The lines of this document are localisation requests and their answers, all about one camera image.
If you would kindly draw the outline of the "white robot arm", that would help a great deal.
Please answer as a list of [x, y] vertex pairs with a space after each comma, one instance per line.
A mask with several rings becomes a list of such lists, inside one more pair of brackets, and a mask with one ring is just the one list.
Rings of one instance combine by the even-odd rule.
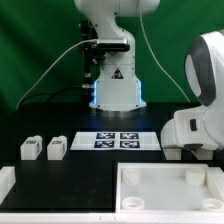
[[[105, 113], [143, 108], [135, 75], [135, 39], [115, 18], [155, 11], [160, 0], [74, 0], [97, 33], [93, 49], [103, 54], [90, 106]], [[224, 149], [224, 30], [197, 37], [185, 59], [188, 83], [201, 103], [179, 110], [161, 132], [164, 149]]]

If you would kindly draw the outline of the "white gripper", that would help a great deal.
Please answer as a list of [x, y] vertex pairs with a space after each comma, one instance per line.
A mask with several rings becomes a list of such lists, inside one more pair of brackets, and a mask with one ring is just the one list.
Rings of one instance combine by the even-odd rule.
[[224, 136], [214, 136], [205, 124], [205, 108], [179, 110], [161, 131], [161, 145], [164, 149], [223, 150]]

